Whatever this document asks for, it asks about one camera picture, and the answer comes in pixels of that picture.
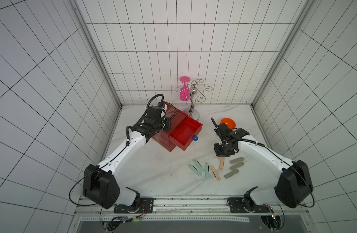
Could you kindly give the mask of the red plastic drawer cabinet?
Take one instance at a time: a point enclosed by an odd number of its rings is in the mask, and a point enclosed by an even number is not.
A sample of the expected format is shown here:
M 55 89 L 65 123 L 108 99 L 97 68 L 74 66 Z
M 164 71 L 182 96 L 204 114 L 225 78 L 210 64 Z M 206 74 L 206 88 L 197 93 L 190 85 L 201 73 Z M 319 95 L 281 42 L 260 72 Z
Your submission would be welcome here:
M 165 117 L 163 123 L 165 123 L 165 127 L 157 133 L 153 139 L 171 152 L 175 147 L 182 148 L 182 145 L 178 141 L 178 137 L 174 136 L 174 134 L 178 132 L 179 125 L 188 115 L 168 102 L 164 102 L 164 104 Z

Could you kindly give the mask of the red top drawer blue knob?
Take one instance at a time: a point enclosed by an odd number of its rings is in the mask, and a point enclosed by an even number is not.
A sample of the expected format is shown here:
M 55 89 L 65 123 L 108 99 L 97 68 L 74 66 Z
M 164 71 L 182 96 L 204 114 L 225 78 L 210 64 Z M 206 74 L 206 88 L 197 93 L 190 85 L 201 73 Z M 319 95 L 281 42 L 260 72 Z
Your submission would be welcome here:
M 203 124 L 186 116 L 170 133 L 169 141 L 185 151 L 202 130 Z

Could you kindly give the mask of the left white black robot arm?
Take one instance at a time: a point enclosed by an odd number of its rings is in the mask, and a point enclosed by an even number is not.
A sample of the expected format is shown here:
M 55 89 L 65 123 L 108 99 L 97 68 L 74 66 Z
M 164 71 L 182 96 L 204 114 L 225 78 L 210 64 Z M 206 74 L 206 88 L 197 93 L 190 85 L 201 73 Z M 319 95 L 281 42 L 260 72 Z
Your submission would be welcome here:
M 124 205 L 133 211 L 140 206 L 141 194 L 131 188 L 122 188 L 116 178 L 122 167 L 152 137 L 161 131 L 170 131 L 172 119 L 166 116 L 167 102 L 149 106 L 143 116 L 133 125 L 126 127 L 126 139 L 117 149 L 98 165 L 89 165 L 84 171 L 83 195 L 105 209 Z

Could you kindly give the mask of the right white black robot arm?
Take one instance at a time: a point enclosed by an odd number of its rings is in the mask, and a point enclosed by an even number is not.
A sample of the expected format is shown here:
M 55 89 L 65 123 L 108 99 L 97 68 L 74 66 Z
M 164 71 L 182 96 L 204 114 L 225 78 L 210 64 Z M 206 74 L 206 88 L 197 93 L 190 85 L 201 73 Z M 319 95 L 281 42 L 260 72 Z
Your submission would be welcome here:
M 217 157 L 230 157 L 238 152 L 252 156 L 276 178 L 277 182 L 264 187 L 255 186 L 248 190 L 241 201 L 246 212 L 253 213 L 258 206 L 282 203 L 296 208 L 313 194 L 309 169 L 301 160 L 292 161 L 258 142 L 242 128 L 231 129 L 225 123 L 215 124 L 214 131 L 220 143 L 214 145 Z

